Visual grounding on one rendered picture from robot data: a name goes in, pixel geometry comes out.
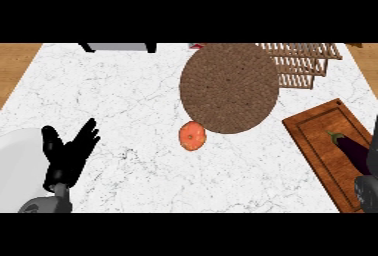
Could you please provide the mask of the purple eggplant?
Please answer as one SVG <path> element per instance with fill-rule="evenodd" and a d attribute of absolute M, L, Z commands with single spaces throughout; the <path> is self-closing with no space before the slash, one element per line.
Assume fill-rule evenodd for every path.
<path fill-rule="evenodd" d="M 369 149 L 351 140 L 342 133 L 327 131 L 330 141 L 346 156 L 354 168 L 363 175 L 369 175 L 370 171 L 366 165 Z"/>

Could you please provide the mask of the wooden tiered shelf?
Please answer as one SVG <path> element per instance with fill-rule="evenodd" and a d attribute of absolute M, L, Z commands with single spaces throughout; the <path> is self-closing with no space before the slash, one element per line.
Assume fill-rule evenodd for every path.
<path fill-rule="evenodd" d="M 326 76 L 327 61 L 342 56 L 333 43 L 258 43 L 277 69 L 281 88 L 311 89 L 315 77 Z"/>

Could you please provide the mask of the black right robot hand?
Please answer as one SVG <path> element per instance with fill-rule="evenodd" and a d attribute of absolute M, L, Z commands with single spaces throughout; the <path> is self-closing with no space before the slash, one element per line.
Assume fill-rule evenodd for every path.
<path fill-rule="evenodd" d="M 378 114 L 374 120 L 373 136 L 369 146 L 369 154 L 366 164 L 369 167 L 370 174 L 378 178 Z"/>

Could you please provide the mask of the brown wooden cutting board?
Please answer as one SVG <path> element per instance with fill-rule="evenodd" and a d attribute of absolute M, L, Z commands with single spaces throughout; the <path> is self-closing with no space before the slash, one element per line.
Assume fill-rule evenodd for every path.
<path fill-rule="evenodd" d="M 283 119 L 281 123 L 338 210 L 361 213 L 354 194 L 354 179 L 360 172 L 327 134 L 342 133 L 361 146 L 370 144 L 371 135 L 346 106 L 333 99 Z"/>

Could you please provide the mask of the round brown woven placemat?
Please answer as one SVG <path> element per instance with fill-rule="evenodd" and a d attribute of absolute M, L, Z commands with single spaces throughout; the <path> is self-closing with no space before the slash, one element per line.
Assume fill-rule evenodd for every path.
<path fill-rule="evenodd" d="M 274 61 L 252 43 L 209 43 L 185 62 L 178 91 L 184 111 L 208 131 L 245 132 L 276 105 Z"/>

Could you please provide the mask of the orange sweet potato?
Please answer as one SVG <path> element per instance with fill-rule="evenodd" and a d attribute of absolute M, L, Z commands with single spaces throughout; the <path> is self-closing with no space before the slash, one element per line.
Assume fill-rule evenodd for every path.
<path fill-rule="evenodd" d="M 194 151 L 202 147 L 205 140 L 206 134 L 202 125 L 194 121 L 188 121 L 178 130 L 178 142 L 181 147 L 187 151 Z"/>

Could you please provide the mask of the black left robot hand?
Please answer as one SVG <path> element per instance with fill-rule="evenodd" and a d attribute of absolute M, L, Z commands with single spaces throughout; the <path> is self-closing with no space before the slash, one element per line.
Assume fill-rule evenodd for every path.
<path fill-rule="evenodd" d="M 53 192 L 57 183 L 70 188 L 79 178 L 87 158 L 100 140 L 97 136 L 95 120 L 88 119 L 75 138 L 61 142 L 54 128 L 45 125 L 41 128 L 42 153 L 48 161 L 48 168 L 42 188 Z"/>

